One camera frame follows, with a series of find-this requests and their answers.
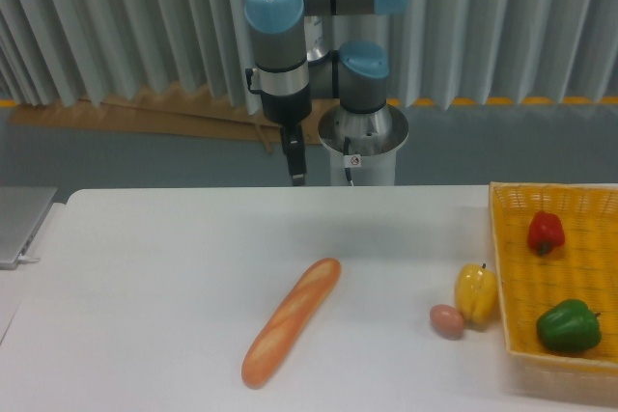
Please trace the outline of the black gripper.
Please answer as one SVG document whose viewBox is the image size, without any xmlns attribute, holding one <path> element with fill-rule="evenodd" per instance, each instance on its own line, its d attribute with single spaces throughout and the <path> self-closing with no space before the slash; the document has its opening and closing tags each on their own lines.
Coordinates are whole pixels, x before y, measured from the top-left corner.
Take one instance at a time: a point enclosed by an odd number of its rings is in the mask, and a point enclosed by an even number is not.
<svg viewBox="0 0 618 412">
<path fill-rule="evenodd" d="M 304 88 L 290 95 L 276 96 L 260 93 L 263 113 L 267 120 L 281 125 L 281 143 L 286 156 L 293 186 L 306 184 L 305 142 L 299 125 L 312 111 L 310 89 Z"/>
</svg>

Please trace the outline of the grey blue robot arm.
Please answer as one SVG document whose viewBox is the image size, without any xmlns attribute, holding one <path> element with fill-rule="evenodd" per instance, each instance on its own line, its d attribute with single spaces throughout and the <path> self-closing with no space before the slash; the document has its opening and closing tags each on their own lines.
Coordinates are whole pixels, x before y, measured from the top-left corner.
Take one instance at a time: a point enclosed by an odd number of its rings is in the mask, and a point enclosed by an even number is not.
<svg viewBox="0 0 618 412">
<path fill-rule="evenodd" d="M 244 0 L 253 66 L 249 93 L 277 124 L 293 185 L 306 182 L 302 123 L 317 99 L 335 99 L 318 123 L 330 160 L 330 181 L 339 186 L 392 186 L 398 150 L 408 136 L 404 114 L 388 104 L 387 52 L 370 41 L 346 41 L 336 49 L 307 40 L 308 21 L 343 15 L 392 15 L 407 0 Z"/>
</svg>

